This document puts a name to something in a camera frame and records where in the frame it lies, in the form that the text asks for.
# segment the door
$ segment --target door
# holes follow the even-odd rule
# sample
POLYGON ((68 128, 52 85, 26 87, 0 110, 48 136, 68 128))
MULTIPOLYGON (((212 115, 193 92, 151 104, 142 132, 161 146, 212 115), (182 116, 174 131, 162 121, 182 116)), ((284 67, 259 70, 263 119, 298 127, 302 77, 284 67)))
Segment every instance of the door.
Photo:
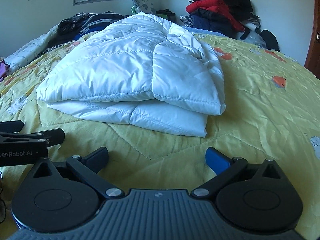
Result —
POLYGON ((320 0, 315 0, 313 32, 305 68, 320 79, 320 0))

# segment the green chair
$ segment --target green chair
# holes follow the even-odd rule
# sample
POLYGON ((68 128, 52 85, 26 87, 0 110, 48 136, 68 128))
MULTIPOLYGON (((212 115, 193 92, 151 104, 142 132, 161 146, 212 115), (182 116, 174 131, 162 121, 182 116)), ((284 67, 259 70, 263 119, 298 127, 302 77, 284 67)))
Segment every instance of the green chair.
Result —
MULTIPOLYGON (((136 15, 136 14, 137 14, 136 9, 134 8, 134 6, 131 8, 131 12, 132 12, 133 15, 136 15)), ((158 17, 161 17, 161 18, 163 18, 163 19, 165 19, 165 20, 168 19, 168 16, 167 16, 166 14, 157 14, 157 16, 158 16, 158 17)))

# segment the white pillow with gray flowers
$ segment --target white pillow with gray flowers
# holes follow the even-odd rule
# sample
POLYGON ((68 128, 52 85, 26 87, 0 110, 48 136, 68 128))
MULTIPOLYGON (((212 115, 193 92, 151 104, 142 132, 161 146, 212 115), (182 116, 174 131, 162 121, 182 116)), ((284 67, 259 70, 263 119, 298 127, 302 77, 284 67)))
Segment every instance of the white pillow with gray flowers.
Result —
POLYGON ((132 0, 136 13, 144 12, 156 15, 153 3, 150 0, 132 0))

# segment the wall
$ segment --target wall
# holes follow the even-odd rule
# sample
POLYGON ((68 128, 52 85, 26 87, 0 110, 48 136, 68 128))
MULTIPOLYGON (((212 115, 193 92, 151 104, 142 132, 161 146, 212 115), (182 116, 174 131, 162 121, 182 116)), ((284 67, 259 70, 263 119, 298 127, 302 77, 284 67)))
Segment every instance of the wall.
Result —
MULTIPOLYGON (((251 0, 263 29, 271 31, 283 53, 304 65, 313 28, 314 0, 251 0)), ((162 0, 162 7, 177 15, 185 11, 188 0, 162 0)))
MULTIPOLYGON (((153 0, 160 9, 160 0, 153 0)), ((73 0, 0 0, 0 56, 8 55, 80 12, 131 14, 131 0, 73 5, 73 0)))

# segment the yellow bedspread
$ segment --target yellow bedspread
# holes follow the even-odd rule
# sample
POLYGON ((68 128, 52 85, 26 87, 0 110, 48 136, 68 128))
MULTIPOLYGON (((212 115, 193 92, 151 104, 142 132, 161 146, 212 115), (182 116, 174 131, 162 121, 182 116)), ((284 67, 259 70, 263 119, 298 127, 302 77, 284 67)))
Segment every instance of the yellow bedspread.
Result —
MULTIPOLYGON (((227 109, 222 116, 209 117, 206 138, 85 121, 47 108, 36 100, 36 87, 71 44, 43 55, 0 83, 0 121, 23 120, 23 133, 62 128, 66 138, 62 145, 49 148, 52 161, 107 147, 110 161, 99 174, 124 190, 192 190, 214 176, 204 159, 209 146, 250 163, 272 157, 302 198, 304 211, 297 231, 315 240, 320 236, 320 80, 281 53, 224 37, 195 36, 215 48, 225 75, 227 109), (28 97, 26 105, 9 114, 8 109, 23 96, 28 97)), ((1 198, 7 205, 30 168, 1 168, 1 198)), ((0 224, 0 239, 15 230, 8 211, 0 224)))

